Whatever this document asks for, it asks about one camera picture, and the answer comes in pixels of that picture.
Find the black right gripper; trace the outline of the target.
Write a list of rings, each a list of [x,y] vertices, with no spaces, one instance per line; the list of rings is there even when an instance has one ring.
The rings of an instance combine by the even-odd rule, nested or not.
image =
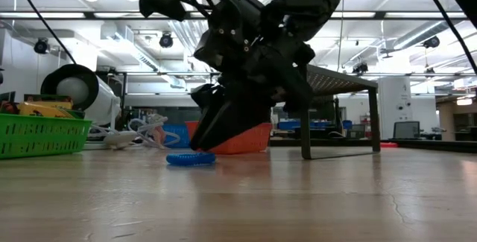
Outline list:
[[[315,53],[288,29],[284,14],[258,0],[222,0],[208,19],[194,57],[222,73],[227,94],[249,92],[293,109],[312,100],[311,86],[300,73]],[[201,117],[191,148],[207,151],[270,121],[271,108],[226,102],[221,86],[204,84],[192,94]]]

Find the blue coil wristband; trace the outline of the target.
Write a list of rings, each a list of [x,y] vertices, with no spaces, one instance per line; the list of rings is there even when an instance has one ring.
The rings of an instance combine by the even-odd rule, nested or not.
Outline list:
[[[214,153],[171,153],[166,161],[175,166],[211,165],[215,163]]]

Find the blue plastic basket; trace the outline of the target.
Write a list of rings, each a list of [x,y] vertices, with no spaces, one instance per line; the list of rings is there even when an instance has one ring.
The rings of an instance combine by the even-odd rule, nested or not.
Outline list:
[[[185,124],[165,124],[162,126],[166,132],[166,147],[170,148],[190,148],[189,132]]]

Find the green plastic basket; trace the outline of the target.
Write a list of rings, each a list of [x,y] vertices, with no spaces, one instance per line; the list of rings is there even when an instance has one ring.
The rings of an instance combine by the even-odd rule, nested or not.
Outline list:
[[[82,151],[91,122],[0,114],[0,160]]]

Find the orange plastic basket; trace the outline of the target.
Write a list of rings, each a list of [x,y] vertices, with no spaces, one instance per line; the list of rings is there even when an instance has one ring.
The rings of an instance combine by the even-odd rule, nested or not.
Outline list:
[[[271,130],[271,123],[260,124],[208,150],[208,153],[233,155],[265,151],[268,147]]]

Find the white cylindrical desk lamp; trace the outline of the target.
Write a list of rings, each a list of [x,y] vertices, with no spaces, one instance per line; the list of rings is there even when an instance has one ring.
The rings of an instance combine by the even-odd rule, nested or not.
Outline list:
[[[121,99],[86,66],[68,64],[60,67],[45,77],[40,92],[70,97],[73,109],[83,112],[85,119],[92,122],[91,129],[99,133],[90,133],[88,137],[104,140],[86,142],[86,150],[106,149],[110,146],[110,139],[120,136],[116,130],[116,117],[121,112]]]

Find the grey perforated metal riser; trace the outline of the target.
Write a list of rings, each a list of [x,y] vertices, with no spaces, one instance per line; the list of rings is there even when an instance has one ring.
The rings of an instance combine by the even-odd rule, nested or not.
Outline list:
[[[378,83],[362,79],[360,77],[342,74],[337,71],[308,65],[301,67],[300,73],[309,82],[314,96],[322,97],[339,95],[351,92],[367,91],[370,108],[370,129],[372,150],[369,153],[349,153],[332,156],[313,156],[312,140],[310,133],[309,106],[300,110],[300,149],[301,156],[305,160],[335,159],[351,156],[365,156],[379,154],[381,152],[381,138],[379,129],[379,111],[377,101]]]

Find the white pillar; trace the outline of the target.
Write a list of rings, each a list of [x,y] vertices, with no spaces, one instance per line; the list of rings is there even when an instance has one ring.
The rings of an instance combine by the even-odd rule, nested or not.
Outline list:
[[[378,86],[380,135],[381,139],[390,139],[396,122],[413,120],[410,79],[382,77]]]

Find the grey office chair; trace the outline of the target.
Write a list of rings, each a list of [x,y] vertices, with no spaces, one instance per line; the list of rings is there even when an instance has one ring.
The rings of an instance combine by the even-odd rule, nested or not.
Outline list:
[[[419,121],[401,121],[394,124],[393,139],[419,139]]]

